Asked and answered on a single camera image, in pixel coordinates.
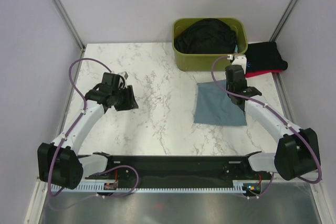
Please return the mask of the black t shirt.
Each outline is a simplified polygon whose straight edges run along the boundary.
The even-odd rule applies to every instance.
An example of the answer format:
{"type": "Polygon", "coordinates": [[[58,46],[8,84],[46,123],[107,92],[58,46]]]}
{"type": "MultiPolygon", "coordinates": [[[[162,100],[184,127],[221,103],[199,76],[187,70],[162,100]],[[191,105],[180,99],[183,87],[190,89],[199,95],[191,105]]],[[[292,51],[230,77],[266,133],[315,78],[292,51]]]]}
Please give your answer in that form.
{"type": "Polygon", "coordinates": [[[288,63],[282,59],[275,42],[259,42],[248,45],[246,73],[285,71],[288,63]]]}

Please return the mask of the olive green plastic bin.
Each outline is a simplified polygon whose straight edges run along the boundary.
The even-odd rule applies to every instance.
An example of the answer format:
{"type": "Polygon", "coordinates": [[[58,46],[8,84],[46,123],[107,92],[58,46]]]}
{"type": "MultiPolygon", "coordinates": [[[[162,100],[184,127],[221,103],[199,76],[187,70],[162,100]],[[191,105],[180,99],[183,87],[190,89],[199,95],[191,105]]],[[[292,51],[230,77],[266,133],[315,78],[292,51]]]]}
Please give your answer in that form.
{"type": "Polygon", "coordinates": [[[215,66],[216,71],[224,70],[226,66],[237,56],[245,54],[248,48],[244,25],[240,20],[232,17],[221,17],[219,21],[227,25],[235,34],[233,50],[220,54],[212,53],[184,53],[177,45],[177,41],[182,35],[198,24],[203,18],[181,18],[173,23],[172,27],[172,48],[175,56],[175,63],[182,71],[210,71],[212,64],[219,57],[229,57],[215,66]]]}

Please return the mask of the blue-grey t shirt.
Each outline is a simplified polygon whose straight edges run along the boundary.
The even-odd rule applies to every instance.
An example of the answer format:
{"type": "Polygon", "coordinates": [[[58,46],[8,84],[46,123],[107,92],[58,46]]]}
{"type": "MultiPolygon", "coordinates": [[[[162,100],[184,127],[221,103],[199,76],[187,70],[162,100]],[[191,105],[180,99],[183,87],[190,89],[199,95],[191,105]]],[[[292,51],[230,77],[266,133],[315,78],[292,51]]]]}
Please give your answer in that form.
{"type": "Polygon", "coordinates": [[[194,123],[215,126],[246,126],[244,112],[214,82],[197,84],[194,123]]]}

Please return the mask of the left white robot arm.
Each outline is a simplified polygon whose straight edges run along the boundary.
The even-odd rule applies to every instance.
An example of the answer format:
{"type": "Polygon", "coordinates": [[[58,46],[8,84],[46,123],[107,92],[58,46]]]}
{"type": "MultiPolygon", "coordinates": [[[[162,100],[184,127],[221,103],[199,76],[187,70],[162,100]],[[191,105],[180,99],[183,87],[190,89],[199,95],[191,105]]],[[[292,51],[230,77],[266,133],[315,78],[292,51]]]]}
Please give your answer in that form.
{"type": "Polygon", "coordinates": [[[49,185],[75,189],[82,179],[92,175],[111,178],[115,165],[108,154],[79,155],[79,150],[94,125],[114,108],[116,111],[137,109],[133,87],[127,84],[128,74],[103,74],[99,84],[84,95],[83,108],[71,125],[51,143],[42,143],[37,150],[39,179],[49,185]]]}

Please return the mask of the red t shirt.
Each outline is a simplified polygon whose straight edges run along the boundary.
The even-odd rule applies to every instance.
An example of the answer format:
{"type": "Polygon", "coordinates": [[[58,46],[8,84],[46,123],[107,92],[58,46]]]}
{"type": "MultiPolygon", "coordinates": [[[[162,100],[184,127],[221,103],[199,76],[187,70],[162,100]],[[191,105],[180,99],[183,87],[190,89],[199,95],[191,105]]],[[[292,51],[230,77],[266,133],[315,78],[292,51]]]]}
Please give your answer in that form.
{"type": "Polygon", "coordinates": [[[282,70],[263,70],[263,71],[256,71],[256,72],[247,72],[246,78],[261,76],[268,73],[281,73],[282,70]]]}

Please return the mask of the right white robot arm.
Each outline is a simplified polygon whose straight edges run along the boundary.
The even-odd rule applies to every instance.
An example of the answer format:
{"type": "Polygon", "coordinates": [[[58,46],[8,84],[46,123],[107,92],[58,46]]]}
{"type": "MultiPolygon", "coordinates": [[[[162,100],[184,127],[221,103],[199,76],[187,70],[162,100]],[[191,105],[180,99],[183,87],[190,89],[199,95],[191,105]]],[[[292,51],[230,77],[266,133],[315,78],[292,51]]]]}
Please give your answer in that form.
{"type": "Polygon", "coordinates": [[[259,172],[270,172],[285,180],[320,182],[322,170],[316,132],[302,129],[279,114],[258,89],[248,86],[242,66],[226,67],[225,75],[226,92],[233,104],[258,121],[277,143],[275,153],[251,154],[241,164],[241,174],[251,179],[259,172]]]}

